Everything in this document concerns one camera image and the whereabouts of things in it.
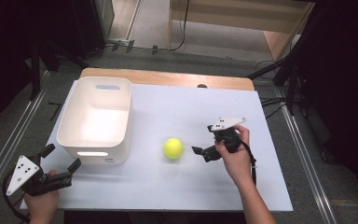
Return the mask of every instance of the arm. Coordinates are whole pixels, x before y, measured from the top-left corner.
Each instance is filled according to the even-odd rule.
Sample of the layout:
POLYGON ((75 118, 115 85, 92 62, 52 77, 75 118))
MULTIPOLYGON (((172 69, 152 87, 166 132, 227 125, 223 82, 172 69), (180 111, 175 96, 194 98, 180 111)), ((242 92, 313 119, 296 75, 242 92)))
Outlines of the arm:
MULTIPOLYGON (((249 130, 240 125, 234 128, 240 132, 240 139, 249 146, 249 130)), ((240 192, 246 222, 276 223, 252 180, 250 158, 244 146, 240 146, 236 153, 229 153, 223 143, 215 141, 214 144, 240 192)))

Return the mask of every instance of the bin handle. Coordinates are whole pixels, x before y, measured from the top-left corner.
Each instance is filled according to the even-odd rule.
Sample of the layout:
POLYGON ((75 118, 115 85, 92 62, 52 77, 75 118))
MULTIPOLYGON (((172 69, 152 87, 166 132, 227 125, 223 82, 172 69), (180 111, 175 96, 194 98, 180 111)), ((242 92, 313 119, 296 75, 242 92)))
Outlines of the bin handle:
POLYGON ((121 88, 115 85, 96 85, 95 88, 100 91, 119 91, 121 88))

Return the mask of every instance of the white table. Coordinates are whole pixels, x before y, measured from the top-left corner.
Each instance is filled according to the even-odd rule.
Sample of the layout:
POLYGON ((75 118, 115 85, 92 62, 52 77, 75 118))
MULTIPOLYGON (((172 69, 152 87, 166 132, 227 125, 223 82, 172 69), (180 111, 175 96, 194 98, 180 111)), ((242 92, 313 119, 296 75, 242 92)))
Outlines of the white table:
MULTIPOLYGON (((271 211, 293 211, 255 91, 139 85, 132 87, 130 153, 119 165, 82 165, 73 186, 61 190, 59 207, 75 210, 240 211, 241 198, 222 160, 205 162, 191 149, 209 147, 207 125, 219 117, 245 117, 257 159, 257 187, 271 211), (167 159, 162 146, 178 137, 185 152, 167 159)), ((59 117, 48 142, 56 149, 42 160, 45 172, 64 172, 74 160, 57 144, 59 117)))

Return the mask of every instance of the wooden table edge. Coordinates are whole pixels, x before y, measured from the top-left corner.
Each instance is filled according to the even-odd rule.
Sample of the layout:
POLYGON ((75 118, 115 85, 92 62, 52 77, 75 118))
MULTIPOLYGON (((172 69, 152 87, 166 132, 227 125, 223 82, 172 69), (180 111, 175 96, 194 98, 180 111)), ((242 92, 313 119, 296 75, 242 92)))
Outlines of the wooden table edge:
POLYGON ((246 77, 220 77, 188 73, 170 73, 130 69, 86 68, 82 77, 122 77, 134 84, 198 87, 203 84, 211 89, 254 91, 251 79, 246 77))

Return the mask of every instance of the tabletop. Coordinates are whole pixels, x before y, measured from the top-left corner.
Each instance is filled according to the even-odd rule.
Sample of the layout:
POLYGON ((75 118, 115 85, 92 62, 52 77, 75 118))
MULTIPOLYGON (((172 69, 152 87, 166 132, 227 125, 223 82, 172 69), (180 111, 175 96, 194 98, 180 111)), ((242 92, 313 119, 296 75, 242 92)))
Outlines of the tabletop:
MULTIPOLYGON (((240 211, 241 197, 223 161, 205 162, 191 149, 212 145, 213 135, 206 127, 219 117, 233 117, 246 118, 244 125, 252 130, 257 187, 268 209, 293 210, 251 80, 120 69, 85 69, 81 75, 101 76, 124 77, 133 84, 129 155, 117 165, 82 164, 74 174, 72 187, 62 190, 60 208, 240 211), (188 87, 199 84, 209 88, 188 87), (162 153, 163 143, 170 137, 181 139, 185 146, 178 160, 170 160, 162 153)), ((60 172, 74 160, 57 143, 62 113, 64 110, 48 140, 56 149, 42 160, 44 170, 56 168, 60 172)))

